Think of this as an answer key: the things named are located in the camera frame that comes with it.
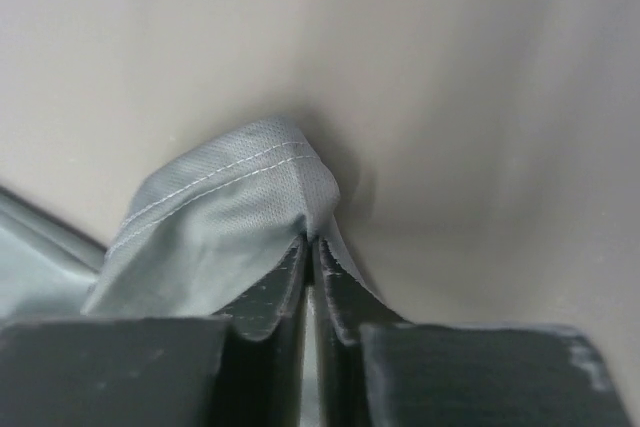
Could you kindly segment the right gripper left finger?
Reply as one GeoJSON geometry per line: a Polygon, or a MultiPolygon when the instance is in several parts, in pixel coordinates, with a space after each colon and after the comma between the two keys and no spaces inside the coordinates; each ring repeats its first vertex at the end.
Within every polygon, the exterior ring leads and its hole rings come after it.
{"type": "Polygon", "coordinates": [[[56,319],[1,331],[5,426],[295,426],[308,245],[208,317],[56,319]]]}

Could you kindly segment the dark grey t shirt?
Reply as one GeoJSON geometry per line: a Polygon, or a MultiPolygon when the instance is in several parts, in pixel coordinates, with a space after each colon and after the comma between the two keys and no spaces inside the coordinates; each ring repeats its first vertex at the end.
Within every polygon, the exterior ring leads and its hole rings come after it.
{"type": "Polygon", "coordinates": [[[296,124],[273,116],[149,175],[108,248],[1,194],[1,319],[212,314],[273,271],[300,238],[323,240],[372,290],[335,210],[338,183],[296,124]]]}

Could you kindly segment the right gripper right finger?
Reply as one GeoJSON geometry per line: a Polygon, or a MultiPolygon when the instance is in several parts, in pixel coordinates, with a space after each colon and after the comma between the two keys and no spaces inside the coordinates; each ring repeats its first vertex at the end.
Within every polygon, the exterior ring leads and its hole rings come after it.
{"type": "Polygon", "coordinates": [[[597,349],[538,324],[407,322],[313,247],[321,412],[329,426],[627,426],[597,349]]]}

